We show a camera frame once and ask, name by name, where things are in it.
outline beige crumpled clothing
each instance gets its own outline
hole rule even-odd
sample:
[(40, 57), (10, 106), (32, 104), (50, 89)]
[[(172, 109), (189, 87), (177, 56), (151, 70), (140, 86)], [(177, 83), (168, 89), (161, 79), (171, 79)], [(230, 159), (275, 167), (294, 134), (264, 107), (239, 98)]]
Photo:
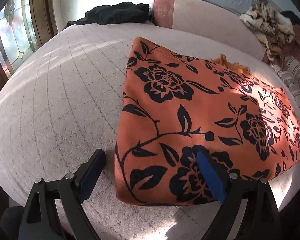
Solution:
[(255, 33), (266, 47), (270, 62), (286, 69), (283, 48), (295, 38), (291, 21), (264, 3), (255, 3), (240, 20)]

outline white quilted bed sheet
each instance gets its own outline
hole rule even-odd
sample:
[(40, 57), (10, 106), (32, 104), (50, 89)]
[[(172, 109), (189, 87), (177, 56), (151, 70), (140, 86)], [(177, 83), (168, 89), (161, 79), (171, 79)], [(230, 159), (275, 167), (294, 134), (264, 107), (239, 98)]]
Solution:
[[(261, 80), (284, 87), (259, 60), (227, 45), (177, 30), (146, 24), (71, 26), (33, 54), (0, 93), (0, 185), (25, 205), (34, 179), (62, 178), (89, 159), (96, 148), (107, 166), (83, 207), (99, 236), (106, 239), (201, 239), (219, 203), (192, 207), (140, 207), (115, 197), (113, 152), (122, 109), (127, 56), (141, 36), (180, 54), (249, 66)], [(300, 188), (300, 161), (271, 181), (281, 210)], [(67, 221), (57, 202), (62, 224)], [(239, 228), (244, 202), (233, 230)]]

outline metal screw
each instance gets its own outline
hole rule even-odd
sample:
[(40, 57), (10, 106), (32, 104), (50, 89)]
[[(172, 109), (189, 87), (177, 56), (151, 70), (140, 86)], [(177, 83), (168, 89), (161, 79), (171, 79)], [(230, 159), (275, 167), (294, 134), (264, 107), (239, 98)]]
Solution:
[(267, 181), (265, 178), (261, 178), (260, 181), (261, 181), (261, 183), (263, 183), (263, 184), (267, 184), (267, 183), (268, 183), (268, 181)]
[(35, 184), (39, 184), (41, 181), (42, 181), (41, 178), (36, 178), (36, 179), (34, 180)]
[(237, 179), (237, 178), (238, 178), (238, 175), (237, 175), (236, 173), (234, 173), (234, 172), (231, 172), (231, 173), (229, 174), (229, 177), (230, 177), (231, 179)]
[(72, 179), (74, 177), (74, 174), (72, 172), (69, 172), (66, 174), (66, 179)]

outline orange floral fabric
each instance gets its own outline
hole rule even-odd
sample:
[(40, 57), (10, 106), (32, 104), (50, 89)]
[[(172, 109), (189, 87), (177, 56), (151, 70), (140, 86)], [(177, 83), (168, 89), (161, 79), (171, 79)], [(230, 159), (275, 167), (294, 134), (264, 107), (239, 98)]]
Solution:
[(268, 180), (300, 160), (300, 124), (282, 88), (136, 38), (115, 148), (117, 198), (136, 205), (214, 201), (199, 150), (229, 173)]

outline stained glass door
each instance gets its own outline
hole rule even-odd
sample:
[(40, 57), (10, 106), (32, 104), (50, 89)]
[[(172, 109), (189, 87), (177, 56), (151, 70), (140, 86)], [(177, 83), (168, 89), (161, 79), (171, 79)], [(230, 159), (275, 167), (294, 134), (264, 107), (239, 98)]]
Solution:
[(29, 0), (9, 0), (0, 12), (0, 63), (7, 77), (37, 49)]

